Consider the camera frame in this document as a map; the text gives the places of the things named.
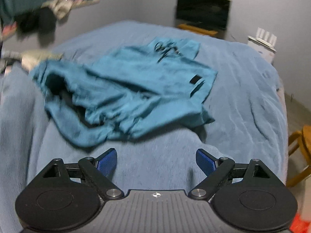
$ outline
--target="television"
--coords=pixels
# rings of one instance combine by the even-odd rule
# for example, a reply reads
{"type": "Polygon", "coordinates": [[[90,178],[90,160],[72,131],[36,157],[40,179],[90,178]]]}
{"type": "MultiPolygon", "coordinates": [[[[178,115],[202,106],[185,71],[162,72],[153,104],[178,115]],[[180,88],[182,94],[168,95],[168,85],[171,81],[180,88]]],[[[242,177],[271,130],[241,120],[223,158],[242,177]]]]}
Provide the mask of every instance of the television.
{"type": "Polygon", "coordinates": [[[230,0],[178,0],[176,18],[207,30],[225,30],[229,9],[230,0]]]}

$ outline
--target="wooden stand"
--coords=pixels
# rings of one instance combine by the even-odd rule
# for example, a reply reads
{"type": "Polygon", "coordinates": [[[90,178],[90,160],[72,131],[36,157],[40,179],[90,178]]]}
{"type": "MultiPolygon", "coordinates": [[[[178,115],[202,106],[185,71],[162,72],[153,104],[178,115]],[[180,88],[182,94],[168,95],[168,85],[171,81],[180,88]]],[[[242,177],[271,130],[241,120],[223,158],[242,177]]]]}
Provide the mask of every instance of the wooden stand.
{"type": "Polygon", "coordinates": [[[187,30],[190,32],[194,32],[197,34],[201,34],[201,35],[209,35],[211,37],[216,37],[216,35],[218,33],[217,31],[208,31],[208,30],[205,30],[205,29],[202,29],[199,27],[188,25],[186,23],[178,25],[177,28],[182,29],[182,30],[187,30]]]}

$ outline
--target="black circular motor housing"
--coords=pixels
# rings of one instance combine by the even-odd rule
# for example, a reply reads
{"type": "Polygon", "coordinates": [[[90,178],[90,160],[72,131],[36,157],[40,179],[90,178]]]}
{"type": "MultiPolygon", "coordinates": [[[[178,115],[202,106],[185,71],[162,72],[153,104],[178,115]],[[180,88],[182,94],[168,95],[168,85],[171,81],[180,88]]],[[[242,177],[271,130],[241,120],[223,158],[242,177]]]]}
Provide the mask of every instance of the black circular motor housing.
{"type": "Polygon", "coordinates": [[[21,222],[44,231],[73,229],[92,218],[99,206],[94,189],[73,181],[56,188],[26,188],[15,202],[21,222]]]}
{"type": "Polygon", "coordinates": [[[297,201],[285,186],[259,187],[243,180],[216,192],[212,205],[225,222],[256,232],[289,227],[297,211],[297,201]]]}

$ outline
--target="black cloth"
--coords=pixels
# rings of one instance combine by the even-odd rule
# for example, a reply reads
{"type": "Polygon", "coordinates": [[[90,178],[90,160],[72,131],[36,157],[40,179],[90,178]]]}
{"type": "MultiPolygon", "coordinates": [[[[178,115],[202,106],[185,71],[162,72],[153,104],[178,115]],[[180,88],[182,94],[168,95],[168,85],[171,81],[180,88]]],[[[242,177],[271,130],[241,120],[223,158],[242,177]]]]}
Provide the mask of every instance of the black cloth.
{"type": "Polygon", "coordinates": [[[38,31],[49,33],[55,31],[56,17],[49,7],[35,9],[15,16],[17,28],[22,33],[38,31]]]}

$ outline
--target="gray ribbed plate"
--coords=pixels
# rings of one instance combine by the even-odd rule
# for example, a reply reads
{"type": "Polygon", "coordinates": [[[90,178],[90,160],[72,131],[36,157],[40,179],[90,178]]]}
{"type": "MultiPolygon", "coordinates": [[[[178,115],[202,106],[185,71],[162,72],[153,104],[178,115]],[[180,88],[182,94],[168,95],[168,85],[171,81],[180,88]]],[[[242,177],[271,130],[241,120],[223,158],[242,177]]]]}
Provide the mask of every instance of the gray ribbed plate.
{"type": "Polygon", "coordinates": [[[183,190],[132,190],[124,199],[108,201],[92,222],[72,231],[72,233],[82,232],[234,233],[242,231],[221,221],[208,202],[192,200],[183,190]]]}

